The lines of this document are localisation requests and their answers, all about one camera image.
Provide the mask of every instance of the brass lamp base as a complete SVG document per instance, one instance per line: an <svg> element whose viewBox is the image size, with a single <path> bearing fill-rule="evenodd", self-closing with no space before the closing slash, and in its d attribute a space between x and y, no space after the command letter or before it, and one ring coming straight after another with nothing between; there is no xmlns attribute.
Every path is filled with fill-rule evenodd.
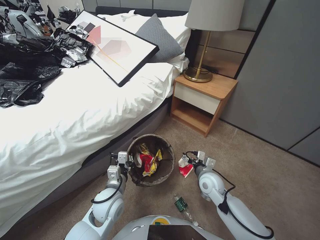
<svg viewBox="0 0 320 240"><path fill-rule="evenodd" d="M212 80L213 74L208 70L201 68L200 73L197 75L197 69L193 67L187 68L183 75L186 79L193 81L193 82L209 82Z"/></svg>

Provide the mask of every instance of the plastic bottle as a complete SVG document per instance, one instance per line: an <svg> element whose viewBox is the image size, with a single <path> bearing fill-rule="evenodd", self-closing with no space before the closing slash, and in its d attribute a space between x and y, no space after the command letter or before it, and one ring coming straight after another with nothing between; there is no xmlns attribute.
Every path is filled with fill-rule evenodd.
<svg viewBox="0 0 320 240"><path fill-rule="evenodd" d="M174 203L177 209L182 213L183 218L193 225L198 226L198 222L194 220L191 213L189 212L188 205L182 197L179 197L178 194L173 195Z"/></svg>

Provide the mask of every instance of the picture frame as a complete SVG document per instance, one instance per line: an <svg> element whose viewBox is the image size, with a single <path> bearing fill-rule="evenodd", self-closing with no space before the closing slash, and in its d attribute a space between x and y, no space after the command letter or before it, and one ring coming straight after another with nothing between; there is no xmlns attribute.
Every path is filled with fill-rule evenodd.
<svg viewBox="0 0 320 240"><path fill-rule="evenodd" d="M119 87L128 82L158 51L159 47L92 13L82 11L68 26L80 25L94 46L89 57Z"/></svg>

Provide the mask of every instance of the wastebasket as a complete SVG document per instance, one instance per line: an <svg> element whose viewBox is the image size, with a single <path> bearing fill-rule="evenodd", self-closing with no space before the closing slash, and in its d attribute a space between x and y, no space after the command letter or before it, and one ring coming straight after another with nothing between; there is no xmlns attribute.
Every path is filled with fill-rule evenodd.
<svg viewBox="0 0 320 240"><path fill-rule="evenodd" d="M151 187L164 182L172 173L174 168L175 156L170 143L163 137L155 134L146 134L136 138L128 148L128 153L133 156L139 152L139 144L145 143L148 150L156 155L158 149L162 154L162 160L159 162L157 171L151 176L142 176L144 167L132 167L129 171L132 181L141 187Z"/></svg>

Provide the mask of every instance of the open shelf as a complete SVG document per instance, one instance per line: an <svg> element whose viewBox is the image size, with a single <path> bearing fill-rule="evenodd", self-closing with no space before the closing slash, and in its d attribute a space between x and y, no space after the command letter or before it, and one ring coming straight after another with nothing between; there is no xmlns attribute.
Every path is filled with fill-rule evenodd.
<svg viewBox="0 0 320 240"><path fill-rule="evenodd" d="M177 97L173 98L171 116L205 135L213 115Z"/></svg>

